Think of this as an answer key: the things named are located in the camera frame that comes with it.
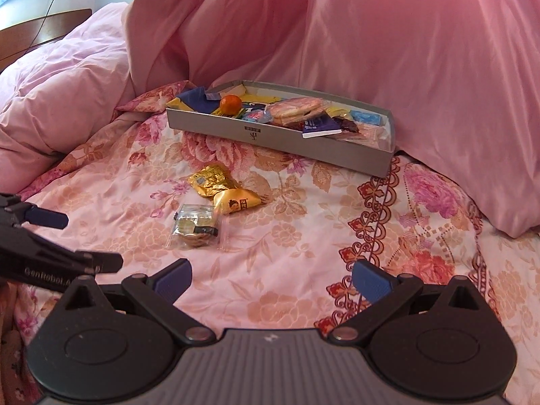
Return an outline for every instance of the wooden headboard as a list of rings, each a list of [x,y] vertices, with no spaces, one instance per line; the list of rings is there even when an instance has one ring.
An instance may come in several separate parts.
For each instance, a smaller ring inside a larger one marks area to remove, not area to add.
[[[92,15],[91,9],[71,10],[0,30],[0,73],[24,55],[29,47],[30,50],[34,50],[46,43],[63,38],[85,22],[90,15]]]

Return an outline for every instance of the black wire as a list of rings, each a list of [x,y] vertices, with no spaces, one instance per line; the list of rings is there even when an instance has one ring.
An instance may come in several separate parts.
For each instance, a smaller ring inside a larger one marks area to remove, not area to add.
[[[43,18],[43,21],[41,22],[41,26],[39,27],[39,30],[37,31],[35,38],[32,39],[32,42],[30,43],[30,45],[28,46],[28,48],[26,49],[26,51],[23,53],[22,56],[24,56],[24,55],[26,55],[26,53],[28,53],[28,51],[32,48],[32,44],[36,41],[37,37],[41,33],[41,29],[45,25],[45,21],[47,20],[47,17],[49,16],[49,12],[51,11],[51,8],[52,8],[52,5],[53,5],[54,2],[55,2],[55,0],[51,1],[51,4],[49,5],[49,8],[47,9],[47,13],[45,14],[45,17]]]

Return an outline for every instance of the orange fruit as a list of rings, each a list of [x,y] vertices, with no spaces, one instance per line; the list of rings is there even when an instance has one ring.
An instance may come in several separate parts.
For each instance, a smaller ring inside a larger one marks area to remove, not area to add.
[[[219,102],[219,109],[225,115],[237,115],[242,109],[242,99],[233,94],[223,96]]]

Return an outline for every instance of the gray ribbed surface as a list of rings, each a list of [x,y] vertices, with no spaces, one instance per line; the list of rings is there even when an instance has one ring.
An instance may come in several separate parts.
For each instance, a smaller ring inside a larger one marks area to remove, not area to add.
[[[229,330],[188,350],[158,387],[119,405],[421,405],[388,387],[359,351],[330,345],[314,329]],[[503,405],[501,398],[478,402]],[[45,399],[40,405],[61,405]]]

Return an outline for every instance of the cardboard box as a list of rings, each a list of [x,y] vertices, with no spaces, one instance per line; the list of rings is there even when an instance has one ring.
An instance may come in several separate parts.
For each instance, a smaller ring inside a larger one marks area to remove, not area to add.
[[[230,117],[183,111],[171,107],[167,108],[169,127],[301,155],[302,157],[324,161],[376,177],[385,177],[388,174],[395,151],[394,121],[390,111],[331,94],[264,82],[233,81],[209,91],[223,91],[240,84],[245,86],[248,94],[283,99],[316,97],[332,102],[333,106],[378,113],[383,116],[384,127],[389,134],[387,150],[365,146],[358,142],[335,140],[329,136],[305,139],[302,137],[302,132],[293,129],[250,123]]]

